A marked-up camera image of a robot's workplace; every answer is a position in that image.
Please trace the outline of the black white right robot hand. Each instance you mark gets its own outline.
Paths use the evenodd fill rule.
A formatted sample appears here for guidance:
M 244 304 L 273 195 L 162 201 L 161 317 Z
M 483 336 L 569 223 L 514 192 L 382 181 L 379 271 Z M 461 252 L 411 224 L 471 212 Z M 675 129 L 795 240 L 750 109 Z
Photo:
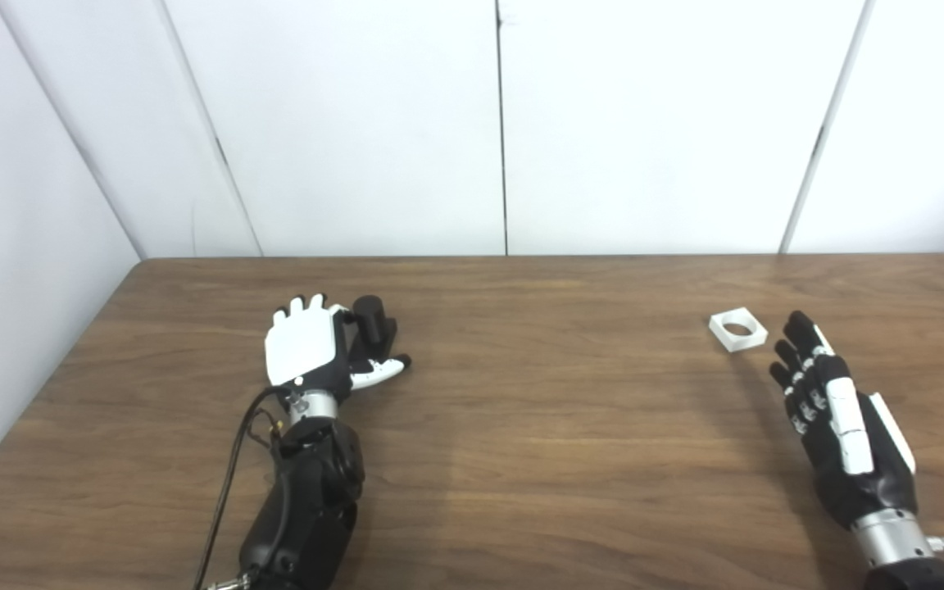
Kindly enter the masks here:
M 913 452 L 882 397 L 859 391 L 846 359 L 801 310 L 774 351 L 769 372 L 824 511 L 844 529 L 878 511 L 917 515 Z

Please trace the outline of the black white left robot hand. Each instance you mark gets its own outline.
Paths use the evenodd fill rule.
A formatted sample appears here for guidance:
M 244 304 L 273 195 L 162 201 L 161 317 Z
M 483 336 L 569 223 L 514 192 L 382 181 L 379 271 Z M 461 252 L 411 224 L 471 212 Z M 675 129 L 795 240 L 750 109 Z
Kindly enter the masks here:
M 387 317 L 378 296 L 359 297 L 352 307 L 329 305 L 322 293 L 298 296 L 272 316 L 267 381 L 296 395 L 329 393 L 341 406 L 353 392 L 408 369 L 408 355 L 391 355 L 396 336 L 397 321 Z

